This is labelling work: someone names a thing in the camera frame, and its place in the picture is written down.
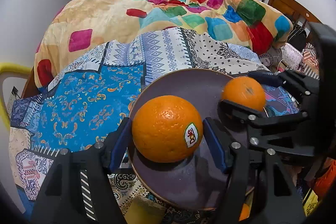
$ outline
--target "bed frame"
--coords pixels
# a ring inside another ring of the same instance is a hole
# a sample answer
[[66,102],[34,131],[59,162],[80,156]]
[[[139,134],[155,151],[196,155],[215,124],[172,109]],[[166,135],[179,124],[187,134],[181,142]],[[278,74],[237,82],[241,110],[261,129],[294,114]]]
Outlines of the bed frame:
[[[304,25],[307,22],[318,22],[321,21],[314,16],[308,9],[303,7],[300,3],[295,0],[269,0],[268,5],[274,7],[279,10],[283,14],[292,15],[294,20],[298,21],[300,17],[305,19]],[[307,41],[312,43],[312,34],[310,33],[307,37]],[[40,92],[36,88],[35,79],[34,79],[34,68],[31,70],[29,74],[28,80],[22,92],[22,98],[31,97],[39,94]]]

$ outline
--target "blue paisley fabric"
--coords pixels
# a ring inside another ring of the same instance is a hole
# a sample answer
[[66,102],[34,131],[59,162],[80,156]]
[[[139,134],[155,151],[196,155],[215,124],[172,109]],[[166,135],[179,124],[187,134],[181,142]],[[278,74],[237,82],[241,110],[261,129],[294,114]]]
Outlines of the blue paisley fabric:
[[[207,33],[171,28],[144,33],[129,44],[111,41],[99,45],[60,72],[42,94],[16,100],[9,154],[27,218],[61,148],[79,151],[104,141],[128,116],[146,85],[186,68],[208,68],[230,75],[267,70],[245,47],[216,41]],[[297,111],[286,91],[264,89],[269,114]],[[130,168],[127,154],[109,179],[123,214],[140,194],[167,208],[163,224],[204,224],[209,216],[172,207],[147,191]]]

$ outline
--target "magenta square patch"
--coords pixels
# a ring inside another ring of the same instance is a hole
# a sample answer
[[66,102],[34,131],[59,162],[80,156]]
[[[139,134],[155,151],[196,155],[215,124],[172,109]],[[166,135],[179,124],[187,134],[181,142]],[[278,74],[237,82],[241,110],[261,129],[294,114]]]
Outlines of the magenta square patch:
[[90,46],[92,29],[73,32],[69,40],[69,52],[83,50]]

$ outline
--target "orange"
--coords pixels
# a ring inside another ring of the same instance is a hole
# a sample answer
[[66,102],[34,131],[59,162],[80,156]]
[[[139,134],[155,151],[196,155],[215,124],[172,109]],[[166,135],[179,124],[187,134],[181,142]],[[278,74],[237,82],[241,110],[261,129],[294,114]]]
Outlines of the orange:
[[263,111],[266,104],[263,87],[247,76],[230,80],[224,87],[221,98],[259,111]]
[[250,208],[247,204],[243,204],[243,207],[241,209],[239,221],[242,221],[250,216]]
[[138,151],[155,162],[176,162],[191,155],[203,136],[202,119],[187,100],[173,95],[153,98],[139,108],[132,123]]

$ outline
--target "colorful blanket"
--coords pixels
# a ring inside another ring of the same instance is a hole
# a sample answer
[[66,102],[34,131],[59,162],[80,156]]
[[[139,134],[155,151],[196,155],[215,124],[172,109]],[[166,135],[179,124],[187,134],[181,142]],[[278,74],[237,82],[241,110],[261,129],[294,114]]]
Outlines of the colorful blanket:
[[262,54],[282,45],[292,23],[257,0],[73,0],[55,17],[37,49],[38,88],[76,58],[105,42],[130,43],[170,27],[207,32],[213,39]]
[[[128,116],[148,84],[186,68],[208,68],[229,75],[267,70],[256,53],[246,47],[214,40],[208,33],[169,28],[141,34],[131,43],[98,45],[65,67],[46,93],[16,100],[11,114],[9,158],[26,216],[29,218],[61,148],[78,151],[104,141]],[[297,111],[282,88],[264,88],[269,115]],[[110,182],[123,213],[140,194],[167,206],[164,224],[199,223],[199,218],[206,217],[202,212],[171,207],[147,191],[130,169],[127,155]]]

